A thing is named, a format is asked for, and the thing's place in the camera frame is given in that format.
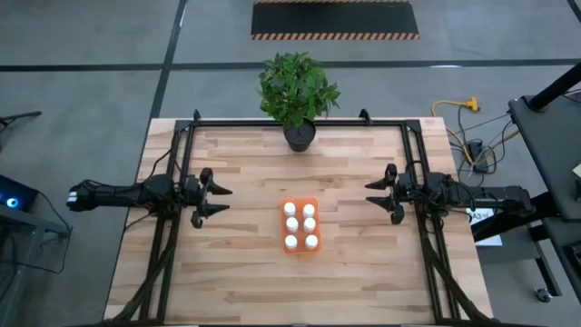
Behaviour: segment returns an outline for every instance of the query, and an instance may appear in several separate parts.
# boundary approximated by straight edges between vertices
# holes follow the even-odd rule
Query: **concrete floor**
[[[412,0],[421,39],[407,42],[252,42],[249,0],[190,0],[175,63],[256,62],[276,52],[309,51],[320,60],[554,59],[581,55],[581,24],[565,0]],[[0,0],[0,65],[160,64],[178,0]],[[437,100],[478,97],[481,112],[463,113],[471,126],[503,114],[507,102],[534,94],[568,66],[329,69],[342,91],[332,116],[426,116]],[[262,117],[258,70],[172,72],[161,117]],[[103,316],[126,210],[70,213],[68,189],[84,178],[134,180],[159,72],[0,73],[0,115],[41,110],[2,133],[0,174],[45,192],[74,227],[66,268],[33,272],[18,326],[97,322]],[[458,129],[457,108],[438,112]],[[474,129],[490,139],[507,118]],[[484,185],[520,184],[546,190],[520,137]],[[39,212],[55,219],[40,203]],[[548,243],[543,244],[564,296],[540,303],[534,261],[483,264],[495,316],[503,322],[571,326],[579,302]],[[39,264],[57,265],[63,246],[47,247]]]

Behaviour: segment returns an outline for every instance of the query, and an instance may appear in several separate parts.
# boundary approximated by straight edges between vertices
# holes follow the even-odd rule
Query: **white bottle cap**
[[[317,247],[317,244],[319,244],[319,240],[317,239],[317,236],[315,236],[315,235],[309,235],[305,239],[305,245],[307,246],[307,249],[309,249],[309,250],[315,249]]]
[[[315,207],[312,204],[305,205],[305,207],[302,208],[302,216],[304,218],[314,217],[315,216]]]
[[[315,226],[317,222],[315,222],[314,218],[307,218],[305,222],[302,224],[302,229],[307,233],[312,233],[315,230]]]
[[[293,203],[285,203],[284,204],[284,214],[287,217],[292,217],[294,216],[295,213],[295,207]]]
[[[284,239],[284,244],[287,246],[287,249],[292,250],[297,247],[297,238],[294,235],[289,235]]]
[[[291,233],[296,233],[299,230],[299,221],[295,217],[287,219],[287,230]]]

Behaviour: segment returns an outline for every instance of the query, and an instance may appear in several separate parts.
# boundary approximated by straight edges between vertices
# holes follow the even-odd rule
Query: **blue light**
[[[15,208],[18,206],[18,200],[16,200],[15,198],[10,198],[8,200],[6,200],[6,205],[8,206],[8,208]]]

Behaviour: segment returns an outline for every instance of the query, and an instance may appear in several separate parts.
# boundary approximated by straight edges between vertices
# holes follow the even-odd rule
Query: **green leaves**
[[[329,85],[323,69],[304,54],[276,54],[265,60],[266,70],[259,74],[261,109],[285,128],[300,127],[304,119],[329,114],[336,106],[340,92],[337,84]]]

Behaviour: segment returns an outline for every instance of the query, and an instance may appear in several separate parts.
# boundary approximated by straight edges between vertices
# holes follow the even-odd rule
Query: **wooden table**
[[[455,174],[443,120],[420,121],[430,170]],[[169,149],[174,122],[152,121],[139,180]],[[231,209],[201,230],[190,223],[192,209],[184,210],[165,323],[433,322],[413,207],[406,206],[401,225],[391,225],[385,211],[365,201],[382,194],[363,185],[380,179],[387,163],[405,166],[398,128],[319,127],[303,154],[289,149],[279,128],[197,128],[190,173],[211,167],[216,183],[234,194],[209,198]],[[320,253],[282,250],[279,205],[287,196],[318,198]],[[144,214],[132,209],[127,223]],[[452,274],[491,316],[468,219],[452,213],[445,223]],[[118,313],[143,281],[154,226],[152,218],[125,233],[105,318]],[[441,281],[439,289],[449,316]]]

